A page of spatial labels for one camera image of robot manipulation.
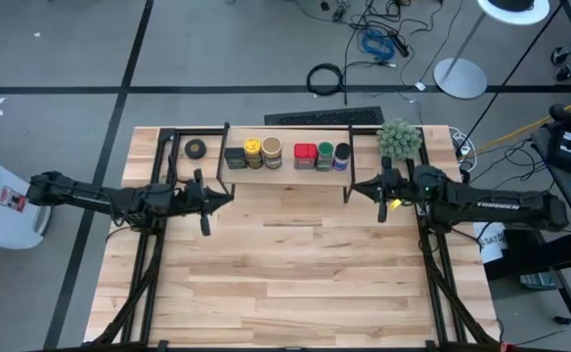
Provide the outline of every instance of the blue cable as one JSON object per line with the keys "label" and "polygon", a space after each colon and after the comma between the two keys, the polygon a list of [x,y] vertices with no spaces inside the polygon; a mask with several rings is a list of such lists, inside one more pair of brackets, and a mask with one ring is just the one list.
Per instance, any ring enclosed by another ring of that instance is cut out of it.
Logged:
{"label": "blue cable", "polygon": [[362,35],[362,49],[373,54],[379,61],[389,61],[394,58],[394,42],[390,37],[376,29],[365,29]]}

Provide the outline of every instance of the yellow cable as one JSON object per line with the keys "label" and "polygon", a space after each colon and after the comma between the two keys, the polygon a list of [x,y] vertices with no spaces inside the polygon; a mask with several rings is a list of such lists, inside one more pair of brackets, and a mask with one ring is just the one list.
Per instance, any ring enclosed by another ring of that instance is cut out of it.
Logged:
{"label": "yellow cable", "polygon": [[[566,109],[567,109],[567,110],[571,110],[571,105],[567,106]],[[543,118],[543,119],[541,119],[541,120],[539,120],[539,121],[533,122],[533,123],[530,124],[530,125],[526,125],[526,126],[524,126],[524,127],[522,127],[522,128],[519,128],[519,129],[517,129],[517,130],[515,130],[515,131],[513,131],[513,132],[511,132],[511,133],[509,133],[509,134],[507,134],[507,135],[505,135],[505,136],[502,136],[502,137],[499,138],[499,139],[496,139],[496,140],[494,140],[494,141],[492,141],[492,142],[487,143],[485,146],[483,146],[483,147],[479,148],[478,150],[476,150],[476,151],[474,151],[474,152],[468,154],[467,156],[472,156],[472,155],[475,154],[475,153],[479,154],[479,153],[481,153],[481,152],[487,150],[488,148],[497,145],[498,143],[500,143],[500,142],[502,142],[502,141],[506,141],[506,140],[508,140],[508,139],[510,139],[510,138],[513,138],[513,137],[515,137],[515,136],[517,136],[517,135],[519,135],[519,134],[525,132],[525,131],[528,131],[528,130],[533,129],[533,128],[536,128],[536,127],[539,127],[539,126],[541,126],[541,125],[547,123],[549,120],[550,120],[550,116],[547,116],[547,117],[545,117],[545,118]]]}

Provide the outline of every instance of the small container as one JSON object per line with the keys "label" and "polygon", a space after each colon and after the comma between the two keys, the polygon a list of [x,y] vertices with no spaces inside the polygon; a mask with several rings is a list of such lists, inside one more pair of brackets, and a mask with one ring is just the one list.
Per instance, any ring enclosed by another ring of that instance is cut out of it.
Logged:
{"label": "small container", "polygon": [[297,170],[313,170],[316,166],[318,150],[313,143],[294,145],[294,168]]}
{"label": "small container", "polygon": [[330,171],[333,162],[333,144],[322,142],[318,145],[318,162],[316,171]]}
{"label": "small container", "polygon": [[244,141],[244,154],[246,155],[248,167],[258,169],[264,164],[262,160],[262,143],[257,138],[249,138]]}
{"label": "small container", "polygon": [[225,148],[225,159],[230,170],[247,168],[244,148]]}
{"label": "small container", "polygon": [[266,167],[279,168],[282,165],[282,141],[277,137],[266,138],[262,142],[262,154]]}
{"label": "small container", "polygon": [[344,171],[348,166],[348,158],[351,156],[351,146],[346,143],[340,143],[335,147],[335,155],[333,156],[333,170]]}

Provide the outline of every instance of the white bucket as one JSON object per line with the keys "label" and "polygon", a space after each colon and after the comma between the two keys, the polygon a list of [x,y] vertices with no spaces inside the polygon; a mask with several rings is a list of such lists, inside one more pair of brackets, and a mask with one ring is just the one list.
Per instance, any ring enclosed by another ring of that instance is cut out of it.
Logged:
{"label": "white bucket", "polygon": [[0,247],[31,248],[43,239],[51,207],[24,198],[29,184],[0,165]]}

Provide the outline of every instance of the green can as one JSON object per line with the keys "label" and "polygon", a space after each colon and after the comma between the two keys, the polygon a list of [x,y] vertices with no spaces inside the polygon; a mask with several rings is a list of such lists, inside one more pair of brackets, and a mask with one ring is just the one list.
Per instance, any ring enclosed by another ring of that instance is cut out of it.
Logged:
{"label": "green can", "polygon": [[333,144],[322,142],[318,145],[318,161],[316,171],[330,171],[333,162]]}

